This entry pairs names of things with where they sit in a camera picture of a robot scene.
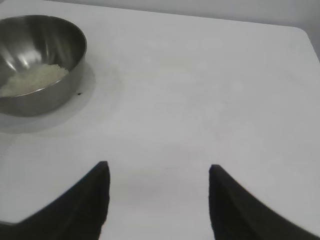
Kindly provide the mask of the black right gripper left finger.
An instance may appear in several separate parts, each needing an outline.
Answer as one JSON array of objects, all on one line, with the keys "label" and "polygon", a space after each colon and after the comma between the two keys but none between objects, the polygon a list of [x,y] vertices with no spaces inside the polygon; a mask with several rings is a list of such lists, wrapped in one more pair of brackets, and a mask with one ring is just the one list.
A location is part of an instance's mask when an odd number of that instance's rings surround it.
[{"label": "black right gripper left finger", "polygon": [[109,207],[110,170],[100,161],[55,201],[14,228],[16,240],[97,240]]}]

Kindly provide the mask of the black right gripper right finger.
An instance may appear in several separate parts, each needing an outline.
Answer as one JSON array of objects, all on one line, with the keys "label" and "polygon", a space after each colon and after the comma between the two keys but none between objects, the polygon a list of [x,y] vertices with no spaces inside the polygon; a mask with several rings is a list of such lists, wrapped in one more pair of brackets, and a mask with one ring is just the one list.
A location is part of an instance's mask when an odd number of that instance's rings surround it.
[{"label": "black right gripper right finger", "polygon": [[250,194],[220,165],[209,169],[208,206],[216,240],[317,240]]}]

